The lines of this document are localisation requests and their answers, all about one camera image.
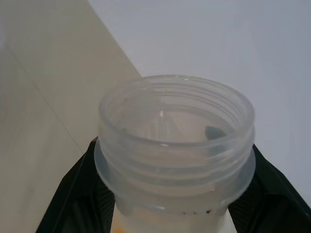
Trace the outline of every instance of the white wall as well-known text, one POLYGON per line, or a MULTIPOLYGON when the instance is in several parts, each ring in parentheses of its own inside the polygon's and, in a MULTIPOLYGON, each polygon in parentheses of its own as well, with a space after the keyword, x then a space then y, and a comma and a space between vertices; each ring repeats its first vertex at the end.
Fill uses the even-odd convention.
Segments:
POLYGON ((256 144, 311 206, 311 1, 89 1, 141 75, 199 76, 243 92, 256 144))

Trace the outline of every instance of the translucent plastic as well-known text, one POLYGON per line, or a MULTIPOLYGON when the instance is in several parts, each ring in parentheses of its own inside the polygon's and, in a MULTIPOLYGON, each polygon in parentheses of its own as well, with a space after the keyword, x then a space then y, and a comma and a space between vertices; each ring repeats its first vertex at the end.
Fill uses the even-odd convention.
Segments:
POLYGON ((221 222, 254 174, 254 110, 228 86, 146 77, 109 92, 100 117, 98 173, 124 217, 156 232, 217 232, 211 223, 221 222))

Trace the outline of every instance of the white surface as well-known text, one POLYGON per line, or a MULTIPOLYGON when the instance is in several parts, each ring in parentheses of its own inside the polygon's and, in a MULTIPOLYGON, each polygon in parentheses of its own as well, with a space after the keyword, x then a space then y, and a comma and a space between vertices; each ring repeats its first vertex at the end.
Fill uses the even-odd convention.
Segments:
POLYGON ((0 17, 0 232, 34 233, 103 92, 138 74, 87 1, 0 0, 0 17))
POLYGON ((142 76, 199 76, 244 93, 256 144, 311 206, 310 1, 89 1, 142 76))

